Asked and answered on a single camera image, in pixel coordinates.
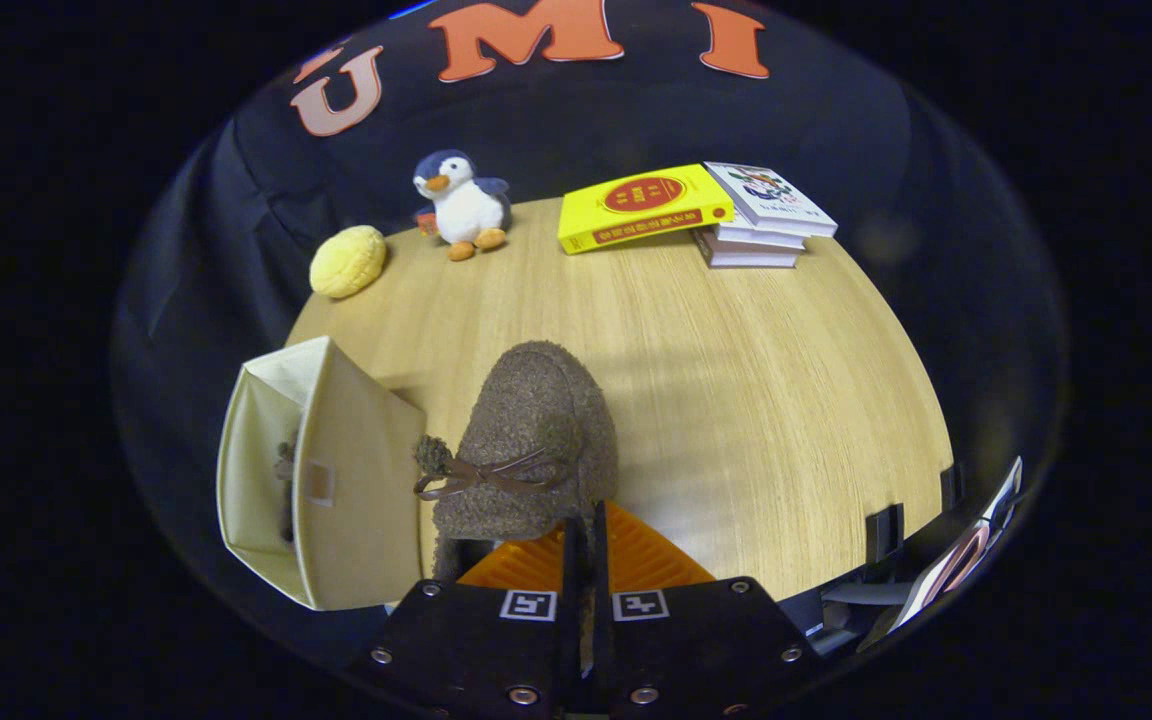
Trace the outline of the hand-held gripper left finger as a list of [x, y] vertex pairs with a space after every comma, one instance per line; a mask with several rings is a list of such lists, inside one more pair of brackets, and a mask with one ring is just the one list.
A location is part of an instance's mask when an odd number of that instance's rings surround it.
[[582, 524], [558, 591], [420, 579], [367, 644], [367, 683], [429, 719], [559, 719], [581, 682]]

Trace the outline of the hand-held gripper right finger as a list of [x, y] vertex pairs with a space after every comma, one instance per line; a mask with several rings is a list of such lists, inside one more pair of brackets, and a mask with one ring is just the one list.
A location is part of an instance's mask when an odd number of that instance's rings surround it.
[[591, 685], [612, 719], [755, 719], [823, 670], [823, 655], [753, 578], [613, 592], [604, 502], [594, 528]]

